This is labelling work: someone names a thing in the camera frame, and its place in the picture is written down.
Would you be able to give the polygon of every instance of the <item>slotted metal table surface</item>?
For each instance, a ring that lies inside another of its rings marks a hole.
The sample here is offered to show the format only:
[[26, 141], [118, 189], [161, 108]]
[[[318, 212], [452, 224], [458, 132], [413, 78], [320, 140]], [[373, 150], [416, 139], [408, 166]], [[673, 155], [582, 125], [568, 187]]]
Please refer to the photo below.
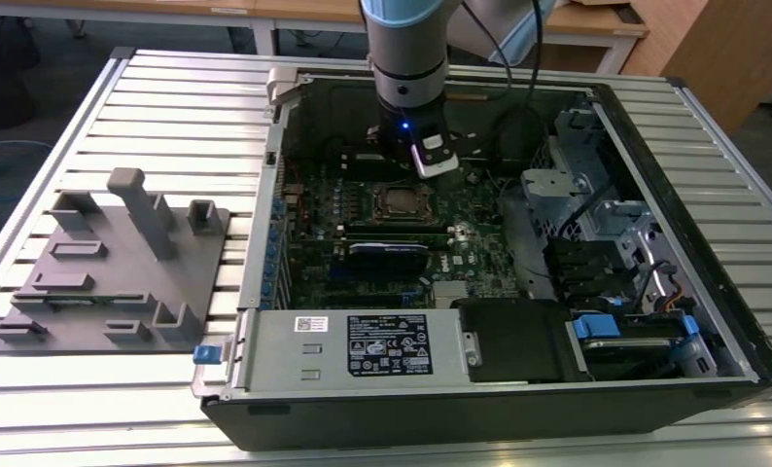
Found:
[[[0, 235], [0, 319], [56, 228], [44, 212], [56, 192], [92, 190], [101, 203], [118, 203], [105, 182], [116, 166], [133, 166], [169, 205], [213, 198], [234, 213], [206, 324], [209, 336], [232, 331], [268, 130], [266, 72], [280, 64], [364, 68], [357, 61], [157, 51], [110, 60]], [[502, 76], [482, 68], [452, 72]], [[612, 86], [772, 339], [772, 192], [690, 92], [657, 78], [545, 72], [544, 79]], [[205, 419], [189, 390], [193, 371], [189, 355], [0, 357], [0, 466], [772, 466], [772, 400], [641, 436], [248, 453]]]

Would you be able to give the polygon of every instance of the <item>floor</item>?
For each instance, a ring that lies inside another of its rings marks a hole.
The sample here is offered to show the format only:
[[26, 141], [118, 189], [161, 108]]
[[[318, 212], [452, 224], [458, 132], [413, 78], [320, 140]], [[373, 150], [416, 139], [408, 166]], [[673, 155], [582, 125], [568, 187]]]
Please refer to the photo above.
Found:
[[[232, 53], [229, 35], [222, 27], [89, 21], [85, 32], [86, 37], [76, 40], [61, 20], [34, 21], [32, 35], [42, 61], [24, 72], [24, 81], [37, 102], [37, 115], [29, 123], [0, 130], [0, 140], [26, 139], [53, 144], [114, 47]], [[366, 41], [360, 34], [325, 32], [305, 39], [310, 45], [297, 47], [293, 35], [282, 31], [281, 52], [337, 58], [365, 57]], [[453, 62], [480, 64], [481, 60], [457, 54]], [[772, 118], [765, 109], [750, 116], [734, 142], [772, 187]], [[0, 198], [17, 197], [25, 190], [45, 153], [36, 146], [0, 146]], [[14, 206], [14, 201], [0, 201], [0, 230]]]

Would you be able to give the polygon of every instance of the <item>blue tab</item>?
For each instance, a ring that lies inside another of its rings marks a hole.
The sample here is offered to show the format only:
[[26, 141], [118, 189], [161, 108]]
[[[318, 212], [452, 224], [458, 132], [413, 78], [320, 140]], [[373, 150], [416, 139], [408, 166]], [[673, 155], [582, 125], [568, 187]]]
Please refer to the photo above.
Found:
[[586, 339], [590, 336], [588, 327], [581, 322], [581, 319], [576, 319], [572, 322], [572, 329], [576, 331], [576, 336], [578, 339]]
[[222, 353], [220, 345], [198, 345], [192, 352], [192, 361], [196, 365], [220, 365]]
[[578, 339], [620, 338], [621, 331], [612, 314], [585, 314], [572, 322]]
[[700, 333], [700, 324], [690, 314], [686, 314], [682, 318], [682, 324], [685, 325], [685, 331], [689, 336]]

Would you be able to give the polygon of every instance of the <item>white label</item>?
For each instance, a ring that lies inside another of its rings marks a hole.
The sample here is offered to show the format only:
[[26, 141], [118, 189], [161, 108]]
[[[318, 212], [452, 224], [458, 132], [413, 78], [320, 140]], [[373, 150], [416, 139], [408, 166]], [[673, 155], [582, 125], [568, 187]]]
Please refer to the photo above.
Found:
[[297, 333], [326, 333], [328, 317], [326, 316], [296, 316]]
[[246, 10], [241, 8], [212, 8], [213, 13], [224, 13], [226, 15], [246, 15]]
[[642, 37], [645, 35], [644, 31], [632, 31], [630, 29], [616, 29], [613, 31], [616, 36], [638, 36]]

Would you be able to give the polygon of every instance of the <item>warning label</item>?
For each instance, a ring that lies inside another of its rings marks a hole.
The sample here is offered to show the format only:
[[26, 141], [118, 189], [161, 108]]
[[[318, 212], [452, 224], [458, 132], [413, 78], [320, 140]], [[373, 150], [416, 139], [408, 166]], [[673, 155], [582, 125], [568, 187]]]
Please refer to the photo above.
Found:
[[425, 315], [348, 316], [348, 371], [354, 377], [432, 375]]

